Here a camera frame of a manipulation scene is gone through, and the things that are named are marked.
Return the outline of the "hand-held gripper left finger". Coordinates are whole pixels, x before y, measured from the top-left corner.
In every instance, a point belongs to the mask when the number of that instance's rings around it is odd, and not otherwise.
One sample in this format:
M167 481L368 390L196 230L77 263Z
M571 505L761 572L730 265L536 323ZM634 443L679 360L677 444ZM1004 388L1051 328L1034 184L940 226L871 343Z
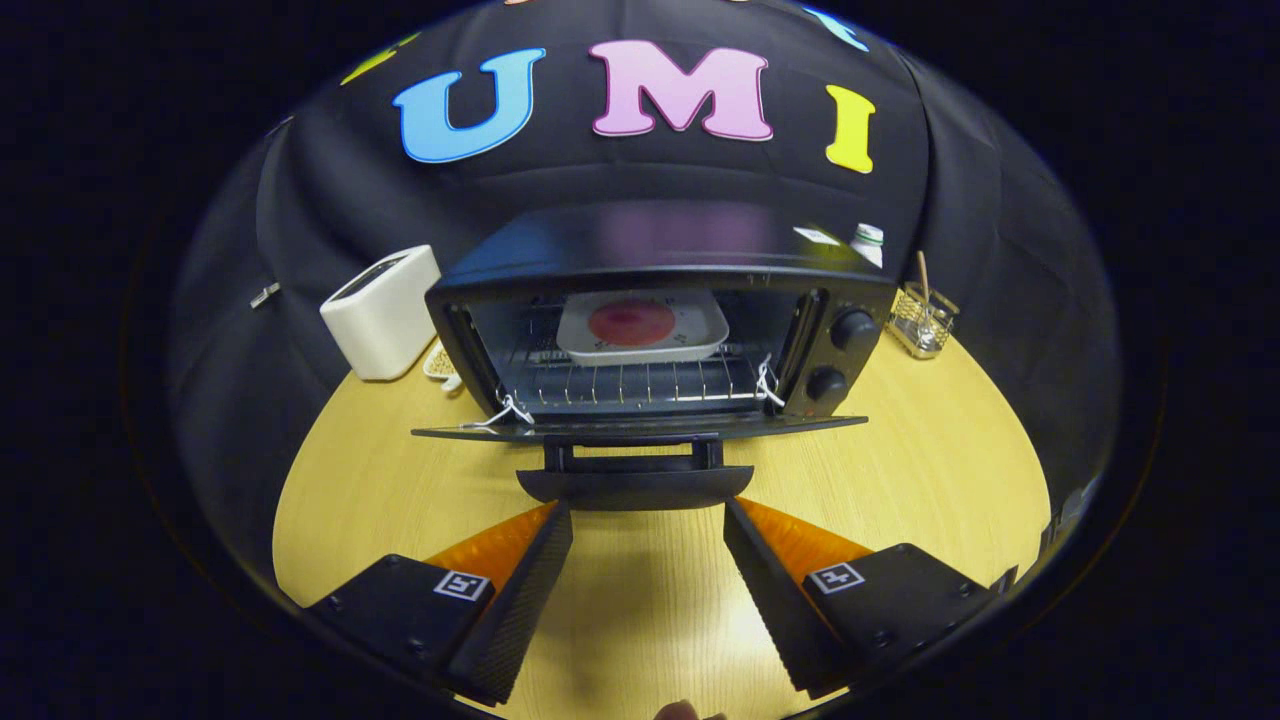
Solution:
M568 507L544 503L426 560L388 553L306 611L419 684L503 705L572 539Z

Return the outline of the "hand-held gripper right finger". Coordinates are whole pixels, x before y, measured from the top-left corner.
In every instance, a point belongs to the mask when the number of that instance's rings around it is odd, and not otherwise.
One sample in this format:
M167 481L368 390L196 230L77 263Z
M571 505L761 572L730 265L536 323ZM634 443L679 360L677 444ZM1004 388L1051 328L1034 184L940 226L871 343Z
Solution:
M746 498L724 543L797 691L817 700L886 683L1001 594L911 543L869 550Z

